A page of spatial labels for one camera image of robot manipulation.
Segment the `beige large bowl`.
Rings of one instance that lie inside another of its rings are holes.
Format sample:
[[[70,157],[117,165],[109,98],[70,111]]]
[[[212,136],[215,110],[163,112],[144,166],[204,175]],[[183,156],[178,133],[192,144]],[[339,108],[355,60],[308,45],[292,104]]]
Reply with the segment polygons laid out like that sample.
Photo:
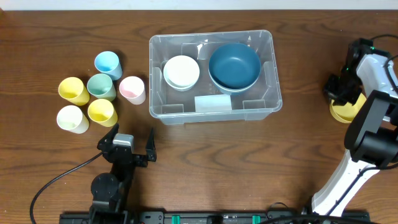
[[[245,91],[248,91],[259,79],[261,71],[251,70],[248,71],[220,71],[216,72],[215,76],[213,72],[208,69],[209,76],[215,86],[220,92],[226,95],[239,95]],[[231,81],[222,82],[220,77],[226,78],[227,74],[230,75]]]

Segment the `dark blue bowl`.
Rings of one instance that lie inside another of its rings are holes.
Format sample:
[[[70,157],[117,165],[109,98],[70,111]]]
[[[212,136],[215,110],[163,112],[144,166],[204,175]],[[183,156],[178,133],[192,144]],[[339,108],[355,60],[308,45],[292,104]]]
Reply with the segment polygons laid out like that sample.
[[[261,61],[257,53],[247,45],[229,43],[217,48],[210,57],[209,66],[214,76],[220,71],[261,71]],[[230,75],[220,77],[222,82],[231,81]]]
[[[222,92],[225,95],[240,95],[254,86],[254,83],[252,83],[251,85],[246,86],[244,88],[232,89],[232,88],[226,88],[216,82],[214,82],[213,84],[215,85],[215,87],[217,87],[217,89],[219,89],[220,92]]]

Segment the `light grey small bowl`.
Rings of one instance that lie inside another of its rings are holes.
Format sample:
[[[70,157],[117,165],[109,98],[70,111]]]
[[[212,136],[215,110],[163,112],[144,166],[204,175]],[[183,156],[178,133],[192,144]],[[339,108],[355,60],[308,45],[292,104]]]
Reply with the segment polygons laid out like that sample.
[[[187,85],[187,86],[177,86],[170,80],[165,80],[165,81],[170,87],[172,87],[174,90],[177,90],[177,91],[188,91],[188,90],[192,89],[195,86],[195,84],[197,83],[197,82],[194,82],[191,85]]]

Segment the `white small bowl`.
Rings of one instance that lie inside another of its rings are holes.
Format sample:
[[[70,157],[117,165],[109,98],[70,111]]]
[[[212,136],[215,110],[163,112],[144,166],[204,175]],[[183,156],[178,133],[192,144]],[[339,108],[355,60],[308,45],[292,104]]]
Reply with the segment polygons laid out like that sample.
[[[198,81],[200,68],[191,57],[178,55],[167,61],[163,75],[165,80],[170,80],[177,86],[187,86]]]

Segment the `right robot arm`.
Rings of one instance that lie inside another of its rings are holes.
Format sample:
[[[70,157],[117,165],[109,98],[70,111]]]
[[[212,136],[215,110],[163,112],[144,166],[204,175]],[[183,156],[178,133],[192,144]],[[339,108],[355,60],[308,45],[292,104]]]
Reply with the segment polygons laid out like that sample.
[[[324,94],[336,106],[354,105],[361,93],[364,105],[345,134],[345,154],[328,182],[315,193],[303,213],[340,217],[349,201],[373,175],[397,167],[397,77],[395,57],[374,47],[373,39],[349,44],[339,76],[330,75]]]

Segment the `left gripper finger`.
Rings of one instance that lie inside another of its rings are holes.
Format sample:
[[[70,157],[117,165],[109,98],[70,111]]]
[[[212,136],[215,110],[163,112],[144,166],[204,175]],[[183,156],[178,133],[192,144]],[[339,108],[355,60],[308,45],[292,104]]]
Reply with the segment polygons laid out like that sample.
[[[111,150],[113,148],[113,139],[118,133],[119,124],[116,123],[111,130],[102,137],[97,144],[97,149],[99,150]]]
[[[146,156],[148,161],[155,162],[157,160],[153,128],[150,130],[149,138],[146,143]]]

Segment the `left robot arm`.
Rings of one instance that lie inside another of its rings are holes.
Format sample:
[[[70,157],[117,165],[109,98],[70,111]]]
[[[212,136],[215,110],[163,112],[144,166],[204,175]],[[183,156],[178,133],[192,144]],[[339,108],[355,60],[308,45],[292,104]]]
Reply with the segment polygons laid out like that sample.
[[[93,203],[89,211],[89,224],[137,223],[136,214],[126,209],[134,171],[157,160],[153,129],[144,155],[134,153],[134,136],[121,134],[118,129],[119,125],[115,124],[97,145],[112,168],[110,172],[97,175],[91,183]]]

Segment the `yellow small bowl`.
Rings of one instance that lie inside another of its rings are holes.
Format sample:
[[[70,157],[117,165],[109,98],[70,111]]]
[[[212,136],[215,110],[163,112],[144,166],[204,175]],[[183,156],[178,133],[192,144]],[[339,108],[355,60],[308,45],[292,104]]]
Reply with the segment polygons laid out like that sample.
[[[366,97],[362,93],[354,105],[351,103],[346,103],[344,106],[333,105],[335,101],[331,100],[329,105],[330,113],[332,117],[341,123],[351,123],[361,107],[364,105],[365,101]]]

